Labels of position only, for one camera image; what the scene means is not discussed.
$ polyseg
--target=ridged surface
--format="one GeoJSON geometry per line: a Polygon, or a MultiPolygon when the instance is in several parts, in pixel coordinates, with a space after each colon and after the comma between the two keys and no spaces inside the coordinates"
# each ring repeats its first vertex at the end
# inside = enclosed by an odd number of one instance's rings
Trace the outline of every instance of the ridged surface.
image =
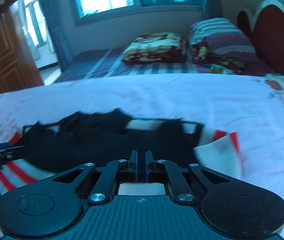
{"type": "MultiPolygon", "coordinates": [[[[89,208],[70,230],[50,240],[227,240],[208,228],[192,207],[168,196],[115,196],[89,208]]],[[[280,240],[278,236],[268,240],[280,240]]]]}

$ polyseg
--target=white bedsheet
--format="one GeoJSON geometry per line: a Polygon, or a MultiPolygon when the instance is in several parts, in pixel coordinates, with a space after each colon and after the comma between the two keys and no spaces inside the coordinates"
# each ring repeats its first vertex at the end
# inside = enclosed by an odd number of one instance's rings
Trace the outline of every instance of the white bedsheet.
{"type": "Polygon", "coordinates": [[[284,199],[284,82],[214,74],[159,74],[65,82],[0,95],[0,143],[13,126],[120,108],[136,118],[181,118],[239,132],[243,180],[284,199]]]}

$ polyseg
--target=striped blanket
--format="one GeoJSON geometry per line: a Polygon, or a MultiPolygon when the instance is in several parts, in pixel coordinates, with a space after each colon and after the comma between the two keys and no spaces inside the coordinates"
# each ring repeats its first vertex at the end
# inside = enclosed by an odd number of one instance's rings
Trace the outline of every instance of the striped blanket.
{"type": "MultiPolygon", "coordinates": [[[[122,62],[125,48],[86,51],[79,54],[55,83],[90,78],[165,73],[208,73],[209,68],[192,63],[188,52],[185,63],[126,65],[122,62]]],[[[264,62],[246,66],[241,75],[264,76],[274,73],[264,62]]]]}

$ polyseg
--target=red headboard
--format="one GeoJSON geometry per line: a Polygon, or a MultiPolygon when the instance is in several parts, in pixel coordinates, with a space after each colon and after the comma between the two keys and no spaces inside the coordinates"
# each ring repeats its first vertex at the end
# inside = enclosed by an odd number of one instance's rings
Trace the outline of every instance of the red headboard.
{"type": "Polygon", "coordinates": [[[266,0],[255,15],[244,7],[238,12],[238,27],[250,38],[257,55],[276,73],[284,75],[284,5],[266,0]]]}

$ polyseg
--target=black garment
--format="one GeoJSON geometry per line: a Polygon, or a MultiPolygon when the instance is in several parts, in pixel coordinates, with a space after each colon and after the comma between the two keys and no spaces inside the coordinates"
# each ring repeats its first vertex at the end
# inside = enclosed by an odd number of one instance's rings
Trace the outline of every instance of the black garment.
{"type": "Polygon", "coordinates": [[[168,120],[156,130],[128,130],[132,120],[115,109],[108,114],[77,112],[62,119],[58,133],[36,123],[15,146],[25,145],[22,157],[34,166],[51,172],[63,172],[84,163],[104,167],[110,161],[128,160],[132,150],[138,151],[144,170],[145,152],[152,151],[155,160],[170,160],[179,167],[197,163],[193,147],[180,120],[168,120]]]}

